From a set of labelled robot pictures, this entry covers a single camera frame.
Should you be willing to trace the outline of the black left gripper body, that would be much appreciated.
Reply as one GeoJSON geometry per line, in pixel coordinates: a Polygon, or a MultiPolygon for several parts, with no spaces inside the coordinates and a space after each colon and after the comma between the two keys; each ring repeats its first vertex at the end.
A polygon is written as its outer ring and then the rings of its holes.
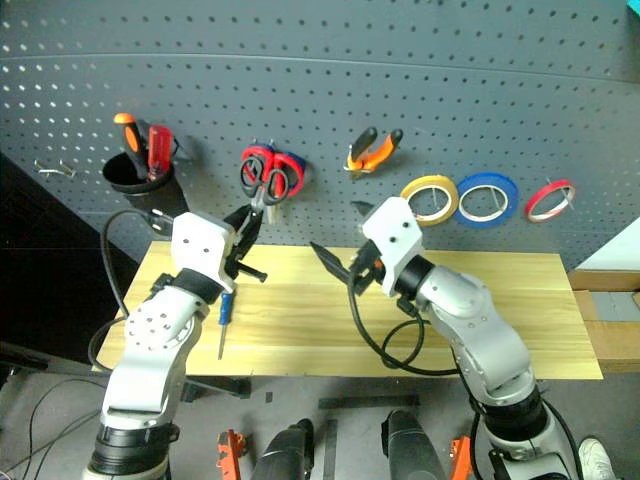
{"type": "Polygon", "coordinates": [[[267,273],[246,265],[242,262],[244,258],[241,261],[236,261],[233,259],[234,245],[232,246],[229,255],[226,257],[224,263],[224,272],[233,280],[235,280],[239,274],[244,274],[257,279],[261,283],[264,283],[268,278],[267,273]]]}

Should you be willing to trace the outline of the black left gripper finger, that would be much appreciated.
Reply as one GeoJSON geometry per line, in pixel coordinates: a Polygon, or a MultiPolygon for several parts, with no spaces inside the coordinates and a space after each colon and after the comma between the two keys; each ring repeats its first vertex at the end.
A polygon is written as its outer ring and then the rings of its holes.
{"type": "Polygon", "coordinates": [[[256,242],[262,225],[262,213],[252,211],[248,217],[246,224],[239,233],[239,239],[234,245],[233,259],[241,261],[256,242]]]}
{"type": "Polygon", "coordinates": [[[245,204],[224,217],[223,221],[236,232],[240,232],[245,220],[251,215],[251,206],[245,204]]]}

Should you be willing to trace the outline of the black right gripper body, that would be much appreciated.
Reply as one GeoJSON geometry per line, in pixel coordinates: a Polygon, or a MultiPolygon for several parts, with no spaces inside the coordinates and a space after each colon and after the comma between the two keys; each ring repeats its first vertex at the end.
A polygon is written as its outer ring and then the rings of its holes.
{"type": "Polygon", "coordinates": [[[349,285],[355,295],[362,295],[372,282],[382,283],[385,266],[381,260],[381,253],[372,240],[367,240],[356,252],[349,271],[349,285]]]}

